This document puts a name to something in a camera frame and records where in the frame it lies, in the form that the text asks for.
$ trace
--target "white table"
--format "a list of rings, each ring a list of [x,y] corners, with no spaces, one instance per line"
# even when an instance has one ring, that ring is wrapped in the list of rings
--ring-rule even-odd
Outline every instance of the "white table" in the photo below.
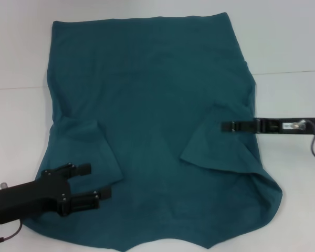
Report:
[[[315,117],[315,0],[0,0],[0,183],[16,185],[34,179],[46,150],[51,99],[45,72],[54,20],[221,12],[228,12],[257,82],[257,115]],[[280,210],[266,227],[210,250],[315,252],[311,136],[260,135],[258,140],[265,169],[284,191]],[[10,235],[17,226],[17,222],[0,226],[0,236]],[[24,227],[17,237],[0,244],[1,251],[105,250],[53,240]],[[167,239],[131,251],[205,249]]]

